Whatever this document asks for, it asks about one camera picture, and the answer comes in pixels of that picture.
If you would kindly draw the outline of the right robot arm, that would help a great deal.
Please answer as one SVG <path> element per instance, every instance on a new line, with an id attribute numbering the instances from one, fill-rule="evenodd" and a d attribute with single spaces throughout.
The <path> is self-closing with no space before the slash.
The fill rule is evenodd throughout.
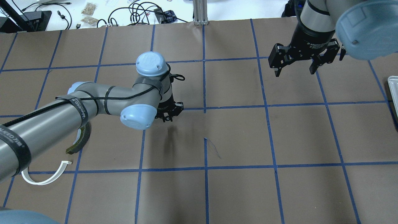
<path id="1" fill-rule="evenodd" d="M 337 54 L 373 60 L 395 53 L 397 11 L 396 0 L 306 0 L 290 44 L 274 44 L 269 66 L 279 77 L 285 66 L 312 60 L 314 74 Z"/>

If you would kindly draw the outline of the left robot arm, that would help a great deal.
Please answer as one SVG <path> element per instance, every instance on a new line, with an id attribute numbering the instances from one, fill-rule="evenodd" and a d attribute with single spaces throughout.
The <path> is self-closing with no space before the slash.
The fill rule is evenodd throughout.
<path id="1" fill-rule="evenodd" d="M 90 137 L 90 120 L 100 114 L 119 116 L 129 128 L 148 129 L 155 119 L 172 121 L 183 110 L 175 102 L 172 82 L 185 77 L 171 73 L 158 52 L 136 60 L 138 77 L 130 88 L 76 82 L 68 94 L 25 116 L 1 125 L 1 182 L 20 174 L 31 162 L 70 133 L 80 130 L 77 142 L 66 150 L 79 152 Z"/>

